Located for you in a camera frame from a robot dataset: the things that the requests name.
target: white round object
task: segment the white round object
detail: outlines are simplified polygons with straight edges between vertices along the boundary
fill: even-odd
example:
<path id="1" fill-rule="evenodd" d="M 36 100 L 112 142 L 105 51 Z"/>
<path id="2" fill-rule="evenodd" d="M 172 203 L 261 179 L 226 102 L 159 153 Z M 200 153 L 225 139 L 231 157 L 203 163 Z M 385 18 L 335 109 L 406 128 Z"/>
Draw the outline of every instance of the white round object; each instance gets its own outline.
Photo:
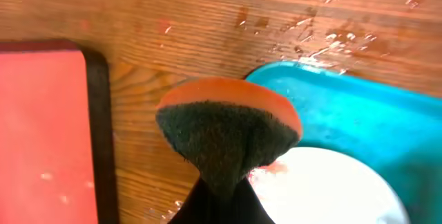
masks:
<path id="1" fill-rule="evenodd" d="M 410 223 L 387 182 L 356 159 L 298 147 L 275 163 L 283 169 L 256 169 L 251 184 L 276 224 Z"/>

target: turquoise tray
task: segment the turquoise tray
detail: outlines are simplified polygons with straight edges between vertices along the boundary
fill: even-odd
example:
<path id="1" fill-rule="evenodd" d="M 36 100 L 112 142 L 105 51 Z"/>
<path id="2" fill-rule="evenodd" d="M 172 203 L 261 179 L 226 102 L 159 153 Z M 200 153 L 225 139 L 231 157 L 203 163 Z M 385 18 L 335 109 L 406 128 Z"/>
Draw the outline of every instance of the turquoise tray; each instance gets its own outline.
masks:
<path id="1" fill-rule="evenodd" d="M 246 80 L 295 106 L 300 146 L 364 162 L 393 187 L 412 223 L 442 223 L 442 100 L 297 62 L 267 64 Z"/>

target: red tray with black edge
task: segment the red tray with black edge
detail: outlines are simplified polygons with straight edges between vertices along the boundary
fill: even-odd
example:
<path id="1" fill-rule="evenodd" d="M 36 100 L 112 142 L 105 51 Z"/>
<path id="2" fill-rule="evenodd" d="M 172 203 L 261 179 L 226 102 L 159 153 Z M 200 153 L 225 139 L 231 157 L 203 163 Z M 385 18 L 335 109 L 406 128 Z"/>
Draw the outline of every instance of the red tray with black edge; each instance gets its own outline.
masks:
<path id="1" fill-rule="evenodd" d="M 0 43 L 0 223 L 119 223 L 106 60 Z"/>

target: wood grain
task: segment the wood grain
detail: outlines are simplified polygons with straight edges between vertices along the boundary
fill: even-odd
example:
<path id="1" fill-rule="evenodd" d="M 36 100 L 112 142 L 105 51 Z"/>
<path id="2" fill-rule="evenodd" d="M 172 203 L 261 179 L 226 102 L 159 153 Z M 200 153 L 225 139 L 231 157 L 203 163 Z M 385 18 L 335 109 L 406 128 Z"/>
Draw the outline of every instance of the wood grain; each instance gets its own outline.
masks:
<path id="1" fill-rule="evenodd" d="M 329 34 L 372 34 L 370 51 L 356 52 L 361 43 L 345 40 L 343 50 L 316 58 L 442 97 L 442 0 L 326 1 L 0 0 L 0 40 L 65 37 L 107 57 L 122 222 L 159 223 L 198 175 L 154 122 L 155 104 L 179 83 L 241 78 L 265 62 L 298 59 L 300 49 L 308 56 L 329 48 Z"/>

